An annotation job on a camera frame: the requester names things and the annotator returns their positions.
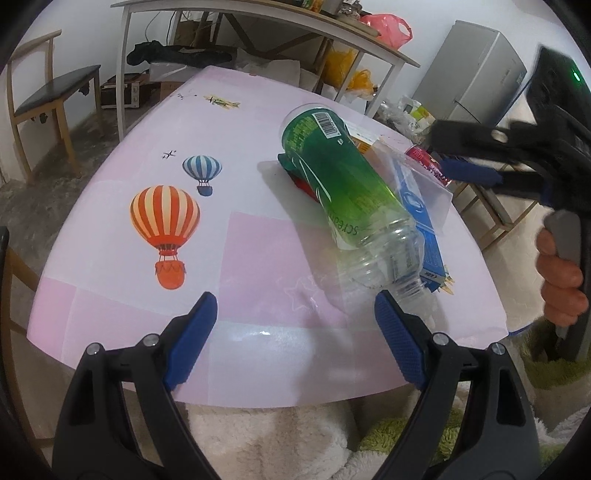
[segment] barcode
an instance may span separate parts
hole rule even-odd
[[[317,112],[313,113],[312,116],[326,138],[340,137],[339,129],[328,113]]]

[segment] human hand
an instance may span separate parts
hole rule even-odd
[[[556,243],[550,231],[540,231],[536,240],[540,255],[536,269],[544,277],[542,298],[544,316],[555,325],[573,325],[589,307],[585,294],[578,290],[583,283],[583,272],[578,265],[556,255]]]

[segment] cable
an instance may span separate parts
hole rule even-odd
[[[158,12],[157,14],[155,14],[155,15],[154,15],[154,18],[148,22],[148,25],[146,25],[146,29],[144,30],[144,37],[146,37],[146,41],[149,41],[149,40],[148,40],[148,27],[150,26],[150,24],[151,24],[151,23],[152,23],[154,20],[156,20],[156,17],[157,17],[157,16],[159,16],[159,15],[160,15],[160,12]]]
[[[171,25],[173,24],[173,18],[174,18],[174,16],[175,16],[175,14],[176,14],[176,12],[174,12],[174,13],[171,15],[171,17],[170,17],[170,20],[169,20],[169,22],[168,22],[168,31],[166,32],[166,45],[168,45],[168,36],[170,35],[170,27],[171,27]]]

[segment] green bottle label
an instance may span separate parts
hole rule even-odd
[[[281,143],[283,167],[310,185],[348,248],[359,247],[369,236],[408,218],[332,110],[311,108],[300,113],[285,128]]]

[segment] blue box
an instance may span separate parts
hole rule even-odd
[[[392,165],[396,173],[398,197],[408,210],[408,213],[415,219],[417,230],[425,237],[425,258],[423,260],[421,279],[425,287],[435,291],[443,285],[447,275],[427,207],[421,200],[420,191],[414,180],[413,173],[405,168],[407,171],[405,174],[397,162],[392,162]]]

